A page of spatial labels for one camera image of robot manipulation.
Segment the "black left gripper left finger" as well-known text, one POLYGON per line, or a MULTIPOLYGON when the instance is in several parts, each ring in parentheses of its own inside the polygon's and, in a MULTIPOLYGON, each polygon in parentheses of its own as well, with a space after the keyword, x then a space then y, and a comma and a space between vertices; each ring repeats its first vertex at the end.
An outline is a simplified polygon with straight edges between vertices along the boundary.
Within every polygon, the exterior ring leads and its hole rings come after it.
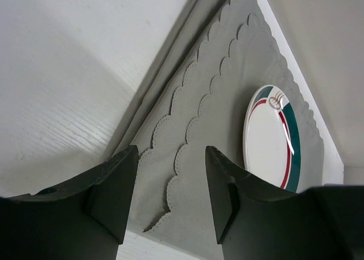
POLYGON ((123 243, 138 148, 35 195, 1 198, 2 259, 115 259, 123 243))

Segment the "white plate with green rim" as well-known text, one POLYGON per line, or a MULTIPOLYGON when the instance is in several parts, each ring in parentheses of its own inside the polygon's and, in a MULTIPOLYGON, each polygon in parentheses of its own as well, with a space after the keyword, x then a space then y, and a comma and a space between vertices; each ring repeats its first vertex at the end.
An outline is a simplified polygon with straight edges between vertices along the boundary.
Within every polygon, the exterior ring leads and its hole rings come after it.
POLYGON ((253 95, 243 127, 245 169, 281 189, 296 192, 301 172, 296 117, 284 92, 264 85, 253 95))

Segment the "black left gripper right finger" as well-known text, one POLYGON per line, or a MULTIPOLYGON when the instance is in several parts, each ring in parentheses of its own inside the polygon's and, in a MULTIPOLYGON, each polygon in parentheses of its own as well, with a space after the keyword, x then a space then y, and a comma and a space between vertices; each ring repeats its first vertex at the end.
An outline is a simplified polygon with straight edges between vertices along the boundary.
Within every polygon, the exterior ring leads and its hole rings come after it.
POLYGON ((363 187, 278 188, 213 146, 205 167, 225 259, 362 259, 363 187))

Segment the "grey cloth placemat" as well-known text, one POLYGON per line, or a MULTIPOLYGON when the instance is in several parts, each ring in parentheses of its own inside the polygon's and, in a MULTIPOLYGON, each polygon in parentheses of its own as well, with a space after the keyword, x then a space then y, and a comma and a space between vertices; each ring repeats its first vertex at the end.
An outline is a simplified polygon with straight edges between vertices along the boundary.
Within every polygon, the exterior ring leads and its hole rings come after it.
POLYGON ((295 113, 300 191, 322 183, 324 142, 257 0, 227 0, 163 90, 151 87, 121 146, 139 150, 129 221, 133 231, 203 258, 217 244, 205 148, 243 165, 247 106, 265 84, 279 87, 295 113))

